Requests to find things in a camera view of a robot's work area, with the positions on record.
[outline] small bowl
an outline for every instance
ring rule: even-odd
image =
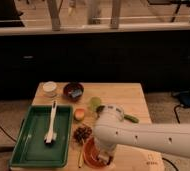
[[[94,137],[92,137],[86,141],[83,148],[83,158],[89,167],[94,169],[101,169],[107,166],[103,162],[98,161],[98,154],[99,151],[96,149],[94,144]]]
[[[71,101],[78,101],[83,91],[84,88],[80,83],[69,83],[63,88],[63,95]]]
[[[48,81],[43,84],[43,91],[47,97],[54,97],[57,95],[57,84],[54,81]]]

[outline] green tray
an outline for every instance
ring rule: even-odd
[[[14,148],[10,167],[64,167],[67,163],[72,107],[57,106],[54,122],[56,141],[47,146],[44,136],[48,131],[51,106],[31,106]]]

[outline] red bowl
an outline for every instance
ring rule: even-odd
[[[85,163],[94,169],[101,169],[106,167],[106,164],[103,162],[100,162],[98,157],[99,151],[96,149],[94,144],[94,138],[90,138],[86,141],[84,144],[84,150],[83,150],[83,158]]]
[[[71,101],[77,101],[83,95],[83,91],[80,83],[69,83],[63,88],[63,95]]]

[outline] black cable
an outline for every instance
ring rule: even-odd
[[[166,159],[166,158],[162,158],[164,161],[166,161],[166,162],[168,162],[170,165],[172,165],[172,167],[176,170],[176,171],[179,171],[179,169],[177,168],[177,166],[174,164],[174,163],[172,163],[170,160],[168,160],[168,159]]]
[[[0,125],[0,129],[1,129],[1,131],[3,131],[3,133],[4,133],[6,136],[8,136],[12,141],[16,142],[16,139],[14,139],[13,137],[11,137],[11,136],[2,128],[1,125]]]
[[[177,119],[177,122],[180,124],[180,119],[179,119],[179,116],[178,116],[178,113],[177,113],[177,108],[179,107],[182,107],[181,104],[178,104],[174,107],[174,113],[175,113],[175,116],[176,116],[176,119]]]

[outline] floor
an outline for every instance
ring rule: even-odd
[[[88,0],[76,0],[76,9],[70,14],[69,0],[62,0],[59,17],[62,26],[76,27],[87,25]],[[15,0],[18,10],[24,12],[21,16],[26,27],[51,26],[50,15],[46,0]],[[111,0],[101,0],[99,4],[100,14],[98,20],[101,24],[109,24],[111,17]],[[176,4],[172,5],[150,5],[147,0],[122,0],[120,23],[165,23],[170,22]],[[189,22],[190,7],[182,5],[175,22]]]
[[[146,93],[145,98],[153,123],[177,123],[173,108],[179,103],[171,97],[170,92]],[[0,101],[0,123],[12,137],[17,137],[31,102],[32,100]],[[179,108],[178,114],[181,123],[190,123],[190,109]],[[12,145],[13,142],[0,131],[0,144]],[[190,159],[168,154],[162,156],[172,161],[179,171],[190,171]],[[0,153],[0,171],[7,170],[10,157],[10,152]],[[164,164],[166,171],[174,171],[169,163],[164,161]]]

